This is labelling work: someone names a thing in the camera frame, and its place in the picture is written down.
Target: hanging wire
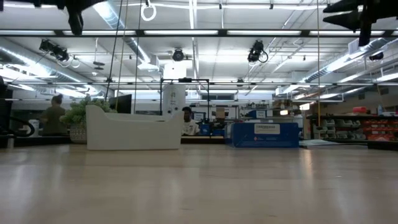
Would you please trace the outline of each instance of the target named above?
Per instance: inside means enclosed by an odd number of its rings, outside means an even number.
[[[138,16],[138,30],[141,28],[141,15]],[[139,46],[139,37],[137,38],[137,46]],[[134,84],[134,113],[136,113],[136,102],[137,102],[137,79],[138,79],[138,55],[136,55],[136,81]]]
[[[126,16],[124,18],[124,31],[123,31],[123,39],[126,36],[126,29],[127,29],[127,13],[128,13],[129,7],[126,6]],[[122,75],[122,65],[123,65],[123,56],[124,56],[124,41],[122,43],[122,56],[120,60],[120,68],[119,68],[119,80],[118,80],[118,90],[116,92],[116,111],[118,110],[118,104],[119,104],[119,89],[120,89],[120,79]]]
[[[112,79],[112,68],[113,68],[113,60],[114,60],[114,51],[116,50],[116,42],[118,41],[118,32],[119,32],[119,25],[120,25],[120,15],[122,14],[122,6],[120,6],[119,10],[119,17],[118,17],[118,26],[116,28],[116,34],[114,36],[114,43],[113,43],[113,51],[112,51],[112,60],[111,60],[111,70],[109,71],[108,77],[108,86],[106,87],[106,94],[105,94],[105,101],[108,98],[109,87],[111,85]]]
[[[317,0],[317,31],[318,31],[318,74],[320,73],[320,34],[319,34],[319,0]],[[321,126],[321,76],[318,76],[318,127]]]

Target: ceiling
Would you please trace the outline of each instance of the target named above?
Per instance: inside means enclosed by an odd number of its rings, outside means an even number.
[[[151,1],[152,4],[166,4],[174,7],[188,7],[191,0],[173,1]],[[121,18],[128,29],[191,29],[193,24],[195,29],[342,29],[342,27],[326,24],[322,21],[325,16],[322,9],[327,1],[319,0],[319,24],[317,10],[288,10],[279,9],[277,6],[316,6],[315,0],[273,0],[274,9],[198,9],[194,21],[190,21],[190,10],[172,7],[157,6],[157,14],[151,21],[141,19],[141,1],[110,1],[119,12],[121,6]],[[250,4],[252,6],[269,5],[269,1],[264,0],[222,0],[223,6],[236,6],[237,4]],[[197,6],[218,6],[219,0],[197,0]],[[150,9],[146,9],[146,16],[150,16]],[[91,7],[83,12],[84,29],[103,29],[108,30],[109,25]],[[31,5],[20,5],[18,2],[6,1],[4,12],[0,12],[0,21],[12,21],[0,23],[0,29],[70,29],[68,24],[68,14],[60,11],[56,7],[43,7],[34,9]],[[379,20],[373,25],[373,29],[396,29],[398,22],[395,18]],[[39,50],[42,40],[40,37],[7,37],[8,40],[43,55]],[[70,55],[74,55],[81,62],[78,68],[72,66],[68,69],[89,78],[96,82],[103,82],[112,71],[113,80],[117,80],[121,74],[122,82],[134,82],[137,78],[139,82],[153,82],[160,79],[159,72],[150,72],[137,69],[135,53],[128,46],[124,45],[122,38],[100,37],[98,39],[98,50],[96,52],[95,38],[88,37],[52,37],[49,38],[54,43],[68,49]],[[247,82],[295,82],[296,76],[305,75],[309,71],[323,65],[348,50],[348,44],[354,41],[352,38],[272,38],[272,37],[196,37],[198,50],[198,78],[209,78],[214,82],[235,82],[238,78],[243,78]],[[256,65],[251,70],[247,57],[248,51],[256,40],[262,40],[269,54],[266,63]],[[184,61],[187,65],[187,76],[194,77],[192,68],[193,40],[191,37],[141,37],[137,39],[139,46],[148,54],[158,56],[160,64],[172,63],[170,52],[175,48],[182,48],[188,55],[189,60]],[[396,57],[396,46],[390,46],[385,52],[385,60]],[[56,60],[46,55],[45,58],[56,62]],[[282,62],[288,57],[292,59],[283,65]],[[104,70],[94,70],[94,61],[103,62],[106,65]],[[367,67],[376,66],[378,62],[370,62]],[[352,75],[358,70],[364,70],[364,60],[357,60],[348,66],[340,68],[336,73],[345,76]],[[258,90],[275,90],[277,86],[259,86]],[[131,89],[131,86],[121,86],[120,88]],[[158,88],[153,86],[138,86],[138,88]]]

